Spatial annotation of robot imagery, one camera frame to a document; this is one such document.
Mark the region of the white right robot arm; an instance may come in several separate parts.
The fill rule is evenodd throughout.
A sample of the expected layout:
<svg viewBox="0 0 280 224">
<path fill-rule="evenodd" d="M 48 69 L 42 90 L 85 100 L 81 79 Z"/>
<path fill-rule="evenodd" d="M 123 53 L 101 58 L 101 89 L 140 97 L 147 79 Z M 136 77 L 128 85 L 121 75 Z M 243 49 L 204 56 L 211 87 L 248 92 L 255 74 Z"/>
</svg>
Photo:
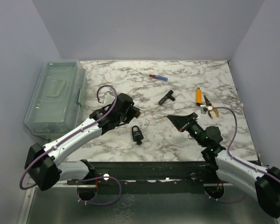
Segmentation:
<svg viewBox="0 0 280 224">
<path fill-rule="evenodd" d="M 205 171 L 209 182 L 228 182 L 253 197 L 266 214 L 280 217 L 280 169 L 266 168 L 233 156 L 221 145 L 223 137 L 219 127 L 203 129 L 196 113 L 168 115 L 167 118 L 179 132 L 188 132 L 204 148 L 203 158 L 211 167 Z"/>
</svg>

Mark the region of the brass padlock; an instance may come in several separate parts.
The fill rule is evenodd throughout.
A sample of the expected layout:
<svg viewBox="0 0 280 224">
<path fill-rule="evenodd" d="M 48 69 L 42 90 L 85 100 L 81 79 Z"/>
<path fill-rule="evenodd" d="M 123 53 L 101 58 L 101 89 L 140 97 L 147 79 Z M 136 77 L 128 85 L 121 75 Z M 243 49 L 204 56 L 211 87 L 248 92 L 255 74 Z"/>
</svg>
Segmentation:
<svg viewBox="0 0 280 224">
<path fill-rule="evenodd" d="M 141 115 L 141 112 L 137 111 L 136 114 L 135 114 L 135 118 L 139 118 L 140 115 Z"/>
</svg>

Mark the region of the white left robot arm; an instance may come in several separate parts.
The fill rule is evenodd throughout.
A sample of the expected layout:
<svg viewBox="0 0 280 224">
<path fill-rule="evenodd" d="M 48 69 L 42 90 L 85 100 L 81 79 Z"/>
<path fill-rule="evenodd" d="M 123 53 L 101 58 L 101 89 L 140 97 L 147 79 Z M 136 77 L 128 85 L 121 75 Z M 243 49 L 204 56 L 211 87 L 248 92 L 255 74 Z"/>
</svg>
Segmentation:
<svg viewBox="0 0 280 224">
<path fill-rule="evenodd" d="M 119 94 L 111 105 L 95 110 L 89 118 L 59 139 L 43 146 L 33 144 L 26 158 L 25 173 L 42 191 L 50 189 L 59 181 L 70 179 L 90 184 L 94 180 L 94 167 L 86 160 L 66 165 L 65 159 L 89 141 L 130 123 L 140 114 L 130 96 Z"/>
</svg>

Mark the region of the black padlock with key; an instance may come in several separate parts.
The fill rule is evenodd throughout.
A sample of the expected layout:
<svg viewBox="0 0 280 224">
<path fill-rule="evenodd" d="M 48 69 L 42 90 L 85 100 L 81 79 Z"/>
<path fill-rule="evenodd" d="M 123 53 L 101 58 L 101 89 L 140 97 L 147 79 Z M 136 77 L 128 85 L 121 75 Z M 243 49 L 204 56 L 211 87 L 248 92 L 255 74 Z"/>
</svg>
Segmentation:
<svg viewBox="0 0 280 224">
<path fill-rule="evenodd" d="M 137 145 L 142 144 L 142 140 L 144 139 L 142 131 L 138 126 L 133 126 L 132 127 L 132 138 L 133 141 L 137 143 Z"/>
</svg>

